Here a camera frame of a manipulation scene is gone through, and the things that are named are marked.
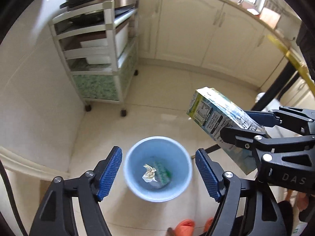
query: tiled floor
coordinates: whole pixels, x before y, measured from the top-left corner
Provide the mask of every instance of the tiled floor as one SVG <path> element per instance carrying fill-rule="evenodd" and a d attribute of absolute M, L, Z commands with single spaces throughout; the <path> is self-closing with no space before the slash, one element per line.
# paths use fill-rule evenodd
<path fill-rule="evenodd" d="M 84 116 L 71 159 L 71 177 L 93 169 L 114 145 L 120 146 L 125 156 L 135 143 L 149 136 L 170 137 L 190 155 L 198 148 L 212 146 L 210 137 L 186 115 L 197 88 L 214 87 L 243 109 L 250 109 L 257 95 L 253 90 L 207 75 L 151 65 L 138 69 L 139 75 L 130 86 L 126 117 L 120 117 L 119 106 L 105 103 L 93 104 L 92 111 Z M 224 169 L 245 177 L 222 150 L 210 157 Z M 182 195 L 168 202 L 151 203 L 127 188 L 120 168 L 109 196 L 100 203 L 112 235 L 162 236 L 168 227 L 175 227 L 187 218 L 196 221 L 195 235 L 199 235 L 205 221 L 214 216 L 217 203 L 208 196 L 194 162 L 193 169 L 193 179 Z M 85 235 L 77 201 L 74 210 L 79 233 Z"/>

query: orange slipper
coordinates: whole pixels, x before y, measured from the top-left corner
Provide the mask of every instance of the orange slipper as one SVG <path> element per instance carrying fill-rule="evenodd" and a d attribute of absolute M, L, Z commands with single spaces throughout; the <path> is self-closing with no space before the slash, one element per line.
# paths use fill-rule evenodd
<path fill-rule="evenodd" d="M 181 221 L 175 228 L 175 236 L 193 236 L 195 222 L 191 219 Z"/>
<path fill-rule="evenodd" d="M 204 225 L 204 232 L 207 232 L 209 230 L 210 226 L 212 225 L 212 222 L 213 222 L 213 218 L 209 218 L 206 221 L 206 224 Z"/>

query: green marble panel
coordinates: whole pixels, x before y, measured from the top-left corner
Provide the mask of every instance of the green marble panel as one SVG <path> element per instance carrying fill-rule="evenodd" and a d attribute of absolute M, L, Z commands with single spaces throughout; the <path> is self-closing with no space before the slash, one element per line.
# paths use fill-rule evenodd
<path fill-rule="evenodd" d="M 74 75 L 73 79 L 83 98 L 118 100 L 112 75 Z"/>
<path fill-rule="evenodd" d="M 120 84 L 122 92 L 125 93 L 130 79 L 133 76 L 135 66 L 138 63 L 138 47 L 135 44 L 129 53 L 128 58 L 122 64 L 119 72 Z"/>

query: cabinet door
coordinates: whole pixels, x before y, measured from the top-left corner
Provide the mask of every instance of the cabinet door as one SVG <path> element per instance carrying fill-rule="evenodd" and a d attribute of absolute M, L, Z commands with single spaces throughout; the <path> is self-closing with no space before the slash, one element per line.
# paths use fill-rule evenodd
<path fill-rule="evenodd" d="M 277 68 L 274 70 L 274 72 L 269 76 L 269 78 L 261 86 L 262 92 L 266 92 L 270 88 L 270 86 L 274 83 L 274 81 L 277 79 L 279 74 L 285 68 L 287 63 L 288 63 L 288 60 L 284 57 L 282 61 L 280 62 L 280 64 L 277 66 Z"/>
<path fill-rule="evenodd" d="M 315 98 L 311 91 L 306 93 L 306 95 L 297 103 L 294 104 L 295 107 L 313 109 L 315 110 Z"/>
<path fill-rule="evenodd" d="M 240 78 L 237 66 L 253 50 L 264 27 L 243 11 L 224 4 L 202 67 Z"/>
<path fill-rule="evenodd" d="M 310 89 L 306 82 L 299 78 L 295 84 L 282 96 L 280 102 L 284 106 L 294 106 L 299 100 L 306 95 Z"/>
<path fill-rule="evenodd" d="M 156 58 L 200 66 L 222 6 L 219 0 L 163 0 Z"/>
<path fill-rule="evenodd" d="M 284 54 L 269 39 L 267 29 L 255 43 L 255 48 L 241 60 L 237 70 L 240 79 L 261 87 L 284 58 Z"/>
<path fill-rule="evenodd" d="M 139 2 L 139 57 L 154 58 L 162 0 Z"/>

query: cabinet handle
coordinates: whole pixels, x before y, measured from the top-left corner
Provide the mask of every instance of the cabinet handle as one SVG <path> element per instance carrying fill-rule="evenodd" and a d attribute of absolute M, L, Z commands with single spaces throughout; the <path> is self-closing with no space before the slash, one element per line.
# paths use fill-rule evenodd
<path fill-rule="evenodd" d="M 303 82 L 300 84 L 300 86 L 297 88 L 297 90 L 298 90 L 298 91 L 302 90 L 302 89 L 304 88 L 305 84 L 306 84 L 306 82 L 303 81 Z"/>
<path fill-rule="evenodd" d="M 222 17 L 221 17 L 221 20 L 220 20 L 220 23 L 219 23 L 219 27 L 222 26 L 224 20 L 225 20 L 225 12 L 222 14 Z"/>
<path fill-rule="evenodd" d="M 160 8 L 160 0 L 155 0 L 155 13 L 158 13 Z"/>
<path fill-rule="evenodd" d="M 220 18 L 220 10 L 217 10 L 217 13 L 215 14 L 215 20 L 213 21 L 214 26 L 218 23 L 219 18 Z"/>
<path fill-rule="evenodd" d="M 262 42 L 264 41 L 265 36 L 263 35 L 260 39 L 259 42 L 257 44 L 257 47 L 259 47 L 260 45 L 262 45 Z"/>

